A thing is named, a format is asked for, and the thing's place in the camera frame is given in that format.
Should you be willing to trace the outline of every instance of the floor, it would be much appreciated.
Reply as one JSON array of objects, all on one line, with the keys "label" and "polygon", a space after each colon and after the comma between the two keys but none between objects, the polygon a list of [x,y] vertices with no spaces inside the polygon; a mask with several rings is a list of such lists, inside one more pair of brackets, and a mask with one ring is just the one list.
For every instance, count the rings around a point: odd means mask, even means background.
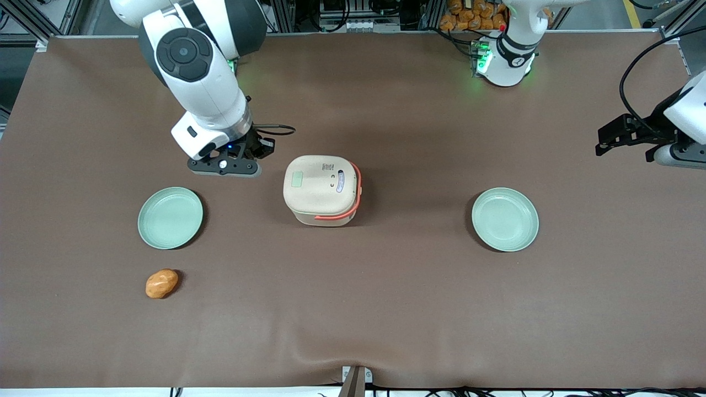
[{"label": "floor", "polygon": [[[641,0],[650,4],[653,0]],[[52,20],[60,22],[63,10],[69,0],[51,0],[41,6],[43,12]],[[78,24],[82,35],[137,35],[137,29],[123,24],[110,8],[109,0],[84,0],[88,12],[85,20]],[[564,30],[607,30],[630,29],[636,23],[642,23],[648,18],[654,18],[660,11],[637,9],[638,20],[631,22],[624,1],[593,0],[575,6],[567,16],[561,29]],[[689,26],[694,28],[706,24],[706,13],[702,13]],[[20,33],[22,28],[14,21],[0,21],[0,40],[3,35]],[[691,35],[681,40],[683,53],[692,73],[697,73],[706,66],[706,40],[702,35]],[[33,48],[5,48],[0,41],[0,105],[12,109],[17,92],[21,86],[27,67],[29,66]]]}]

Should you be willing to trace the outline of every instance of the cable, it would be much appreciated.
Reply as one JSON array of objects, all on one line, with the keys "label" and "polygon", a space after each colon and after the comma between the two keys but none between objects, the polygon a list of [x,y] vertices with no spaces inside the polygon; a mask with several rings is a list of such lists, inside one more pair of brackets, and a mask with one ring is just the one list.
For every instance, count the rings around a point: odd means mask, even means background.
[{"label": "cable", "polygon": [[[313,19],[314,15],[315,15],[316,13],[310,13],[310,14],[309,14],[309,21],[310,21],[311,24],[314,26],[314,28],[317,29],[319,32],[333,33],[333,32],[335,32],[336,30],[339,30],[340,28],[343,28],[343,26],[344,26],[344,25],[346,24],[346,22],[348,21],[348,17],[351,15],[351,6],[350,6],[350,4],[348,4],[348,1],[349,1],[349,0],[344,0],[344,2],[343,2],[343,12],[342,12],[342,15],[341,15],[341,21],[340,21],[340,22],[338,23],[338,25],[336,25],[336,27],[333,28],[332,30],[326,30],[325,28],[322,28],[318,23],[316,23],[316,21]],[[318,3],[318,0],[312,0],[312,1],[311,1],[311,5],[312,5],[311,8],[312,8],[312,9],[315,9],[314,6],[315,6],[317,3]]]},{"label": "cable", "polygon": [[382,16],[393,16],[400,13],[402,2],[398,3],[395,8],[379,8],[375,6],[377,0],[368,0],[368,7],[374,12]]},{"label": "cable", "polygon": [[664,44],[664,43],[666,43],[666,42],[668,42],[668,41],[671,41],[671,40],[676,39],[677,37],[683,37],[683,36],[686,36],[686,35],[691,35],[691,34],[693,34],[693,33],[701,32],[701,31],[703,31],[703,30],[706,30],[706,25],[700,26],[699,28],[693,28],[693,29],[689,29],[689,30],[684,30],[683,32],[676,33],[676,34],[671,35],[671,36],[667,36],[667,37],[665,37],[664,39],[662,39],[662,40],[660,40],[660,41],[654,43],[653,45],[649,46],[647,49],[645,49],[644,51],[642,51],[642,52],[630,63],[630,66],[628,66],[627,70],[625,70],[625,73],[623,74],[623,77],[620,79],[620,85],[619,85],[618,89],[620,90],[620,99],[623,101],[623,105],[625,105],[625,108],[628,110],[628,112],[630,113],[630,115],[633,116],[633,118],[634,118],[635,120],[637,120],[637,121],[638,121],[640,124],[642,124],[644,127],[648,128],[655,136],[659,136],[659,137],[662,137],[662,138],[666,138],[666,137],[662,136],[662,134],[660,134],[659,132],[657,132],[657,131],[655,131],[654,129],[652,129],[652,127],[648,126],[648,125],[647,125],[647,122],[646,122],[642,117],[638,116],[637,112],[635,112],[635,110],[633,109],[633,107],[630,106],[630,103],[628,102],[628,98],[625,96],[625,80],[628,78],[628,75],[629,75],[630,72],[633,70],[633,68],[635,67],[635,65],[636,65],[645,55],[647,55],[648,52],[652,51],[653,49],[659,47],[660,45],[662,45],[662,44]]},{"label": "cable", "polygon": [[[297,129],[295,129],[293,126],[287,126],[284,124],[253,124],[253,128],[255,129],[255,131],[259,132],[260,134],[275,135],[275,136],[292,135],[293,133],[297,132]],[[274,131],[265,130],[263,128],[288,129],[289,131],[274,132]]]},{"label": "cable", "polygon": [[[433,30],[434,32],[437,32],[439,35],[441,35],[441,37],[443,37],[443,38],[445,38],[445,39],[447,39],[447,40],[451,40],[451,41],[453,41],[453,42],[457,42],[457,43],[459,43],[459,44],[471,44],[471,41],[469,41],[469,40],[461,40],[461,39],[457,39],[457,38],[455,38],[455,37],[452,37],[450,31],[444,32],[443,30],[441,30],[441,29],[439,29],[439,28],[434,28],[434,27],[432,27],[432,26],[429,26],[429,27],[427,27],[427,28],[423,28],[422,30]],[[473,32],[473,33],[475,33],[475,34],[477,34],[477,35],[480,35],[480,36],[483,36],[483,37],[487,37],[487,38],[493,39],[493,40],[497,40],[497,39],[498,39],[497,37],[493,37],[493,36],[487,35],[487,34],[485,34],[485,33],[483,33],[483,32],[479,32],[478,30],[466,29],[466,30],[463,30],[463,31],[464,31],[464,32]]]},{"label": "cable", "polygon": [[644,4],[640,4],[636,2],[635,0],[628,0],[630,4],[634,5],[635,7],[641,8],[643,10],[656,10],[659,8],[659,6],[646,6]]}]

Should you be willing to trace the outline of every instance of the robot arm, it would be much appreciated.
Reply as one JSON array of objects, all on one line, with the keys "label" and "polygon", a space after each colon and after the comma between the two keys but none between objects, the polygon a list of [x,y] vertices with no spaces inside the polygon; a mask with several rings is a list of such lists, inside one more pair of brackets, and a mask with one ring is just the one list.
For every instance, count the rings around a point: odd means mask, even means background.
[{"label": "robot arm", "polygon": [[204,174],[257,176],[255,159],[271,154],[275,142],[255,131],[249,99],[228,59],[262,45],[267,23],[259,3],[112,0],[112,5],[125,21],[149,12],[142,19],[138,43],[152,71],[186,110],[172,135],[191,158],[189,168]]},{"label": "robot arm", "polygon": [[645,117],[643,125],[623,114],[598,130],[596,155],[612,148],[651,143],[648,162],[674,167],[706,169],[706,71],[692,77]]},{"label": "robot arm", "polygon": [[476,70],[501,87],[518,84],[534,61],[534,51],[549,26],[544,8],[575,6],[588,0],[503,0],[510,10],[508,27],[494,38],[484,38],[488,54]]}]

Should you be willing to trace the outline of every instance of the brown fabric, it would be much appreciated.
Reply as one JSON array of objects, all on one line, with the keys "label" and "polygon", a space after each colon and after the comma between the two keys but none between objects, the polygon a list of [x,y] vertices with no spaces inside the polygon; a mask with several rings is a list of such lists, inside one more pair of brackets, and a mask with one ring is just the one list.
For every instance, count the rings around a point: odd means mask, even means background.
[{"label": "brown fabric", "polygon": [[[504,89],[436,35],[268,38],[239,81],[258,123],[299,132],[257,179],[186,169],[183,110],[136,41],[52,40],[0,143],[0,386],[327,384],[350,364],[396,387],[703,386],[706,173],[647,164],[647,146],[594,156],[658,37],[547,35]],[[686,79],[662,47],[626,89],[648,114]],[[303,154],[360,166],[349,226],[286,207]],[[208,217],[158,251],[136,220],[167,186]],[[528,249],[478,243],[469,211],[494,186],[534,201]],[[185,279],[155,301],[161,268]]]}]

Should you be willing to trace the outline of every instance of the light green plate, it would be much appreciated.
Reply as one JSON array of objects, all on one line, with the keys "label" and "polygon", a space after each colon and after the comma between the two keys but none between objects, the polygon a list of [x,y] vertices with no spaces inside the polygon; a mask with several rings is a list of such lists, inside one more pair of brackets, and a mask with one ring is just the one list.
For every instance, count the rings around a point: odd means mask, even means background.
[{"label": "light green plate", "polygon": [[140,210],[140,237],[157,249],[180,247],[196,234],[203,221],[198,196],[183,187],[168,187],[153,194]]},{"label": "light green plate", "polygon": [[539,231],[539,216],[532,202],[506,187],[483,192],[473,204],[471,216],[478,236],[500,251],[527,248]]}]

